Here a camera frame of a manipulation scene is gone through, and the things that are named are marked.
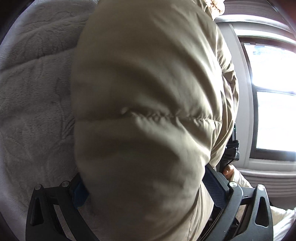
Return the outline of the person's right hand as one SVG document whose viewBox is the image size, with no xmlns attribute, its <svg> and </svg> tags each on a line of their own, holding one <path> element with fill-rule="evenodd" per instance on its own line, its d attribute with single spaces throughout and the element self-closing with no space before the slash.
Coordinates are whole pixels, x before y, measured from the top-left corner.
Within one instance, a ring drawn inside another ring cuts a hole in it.
<svg viewBox="0 0 296 241">
<path fill-rule="evenodd" d="M 223 175 L 225 176 L 225 178 L 227 180 L 231 180 L 231 178 L 234 175 L 234 166 L 233 165 L 227 165 L 225 166 L 224 170 L 223 170 Z"/>
</svg>

